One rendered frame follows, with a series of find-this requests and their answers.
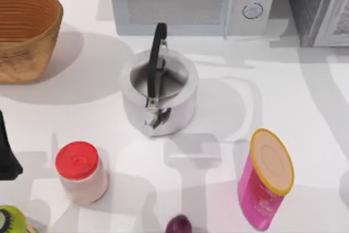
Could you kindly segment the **woven brown basket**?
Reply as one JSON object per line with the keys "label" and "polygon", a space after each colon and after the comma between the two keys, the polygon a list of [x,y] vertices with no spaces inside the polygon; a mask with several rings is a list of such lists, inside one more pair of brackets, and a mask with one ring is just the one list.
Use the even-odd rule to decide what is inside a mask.
{"label": "woven brown basket", "polygon": [[59,0],[0,0],[0,83],[32,82],[44,75],[62,18]]}

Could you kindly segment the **grey cabinet with dark inside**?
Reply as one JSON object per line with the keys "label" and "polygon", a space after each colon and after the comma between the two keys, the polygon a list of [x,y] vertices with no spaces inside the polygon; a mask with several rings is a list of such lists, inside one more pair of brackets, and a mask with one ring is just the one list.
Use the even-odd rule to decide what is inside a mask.
{"label": "grey cabinet with dark inside", "polygon": [[349,47],[349,0],[289,0],[301,47]]}

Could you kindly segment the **pink can with yellow rim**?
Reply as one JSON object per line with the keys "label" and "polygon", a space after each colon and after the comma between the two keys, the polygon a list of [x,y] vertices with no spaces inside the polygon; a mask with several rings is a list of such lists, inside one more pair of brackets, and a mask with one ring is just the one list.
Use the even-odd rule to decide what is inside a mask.
{"label": "pink can with yellow rim", "polygon": [[240,208],[253,228],[269,228],[293,184],[294,167],[285,145],[272,131],[255,130],[237,187]]}

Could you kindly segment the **green kiwi half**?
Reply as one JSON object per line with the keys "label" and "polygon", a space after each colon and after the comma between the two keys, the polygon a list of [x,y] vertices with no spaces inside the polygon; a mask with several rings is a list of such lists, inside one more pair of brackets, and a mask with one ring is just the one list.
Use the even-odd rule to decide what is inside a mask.
{"label": "green kiwi half", "polygon": [[0,233],[27,233],[26,218],[17,207],[0,205]]}

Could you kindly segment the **purple plum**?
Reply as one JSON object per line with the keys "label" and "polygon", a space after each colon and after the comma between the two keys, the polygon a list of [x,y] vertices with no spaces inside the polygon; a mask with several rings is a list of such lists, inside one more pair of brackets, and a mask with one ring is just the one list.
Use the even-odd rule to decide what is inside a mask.
{"label": "purple plum", "polygon": [[180,214],[168,222],[165,233],[192,233],[192,224],[187,216]]}

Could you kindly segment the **pink jar with red lid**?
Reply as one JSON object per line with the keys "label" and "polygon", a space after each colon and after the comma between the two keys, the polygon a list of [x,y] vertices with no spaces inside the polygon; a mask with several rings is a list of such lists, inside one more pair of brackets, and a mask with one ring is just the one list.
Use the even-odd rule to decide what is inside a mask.
{"label": "pink jar with red lid", "polygon": [[99,200],[107,190],[103,161],[89,142],[73,141],[63,146],[56,154],[55,168],[68,197],[79,205]]}

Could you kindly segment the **pale microwave oven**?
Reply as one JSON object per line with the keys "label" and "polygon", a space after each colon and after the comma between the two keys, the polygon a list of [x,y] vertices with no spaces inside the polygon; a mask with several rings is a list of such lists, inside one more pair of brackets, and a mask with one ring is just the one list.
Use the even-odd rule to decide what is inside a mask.
{"label": "pale microwave oven", "polygon": [[[153,35],[156,25],[167,24],[169,35],[223,37],[228,0],[111,0],[119,35]],[[229,36],[262,35],[273,0],[233,0]],[[246,19],[246,5],[259,3],[263,14]]]}

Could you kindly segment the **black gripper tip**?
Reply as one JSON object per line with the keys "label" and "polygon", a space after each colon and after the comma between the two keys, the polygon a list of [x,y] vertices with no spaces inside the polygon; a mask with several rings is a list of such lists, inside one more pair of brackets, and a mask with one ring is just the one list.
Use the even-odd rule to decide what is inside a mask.
{"label": "black gripper tip", "polygon": [[3,113],[0,110],[0,181],[13,181],[23,173],[8,140]]}

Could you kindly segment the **round microwave knob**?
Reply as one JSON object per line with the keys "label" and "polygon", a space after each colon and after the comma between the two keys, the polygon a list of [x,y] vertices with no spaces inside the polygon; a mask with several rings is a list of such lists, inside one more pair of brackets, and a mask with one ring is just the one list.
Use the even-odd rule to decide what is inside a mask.
{"label": "round microwave knob", "polygon": [[242,10],[242,14],[248,20],[257,19],[263,14],[263,6],[259,3],[246,5]]}

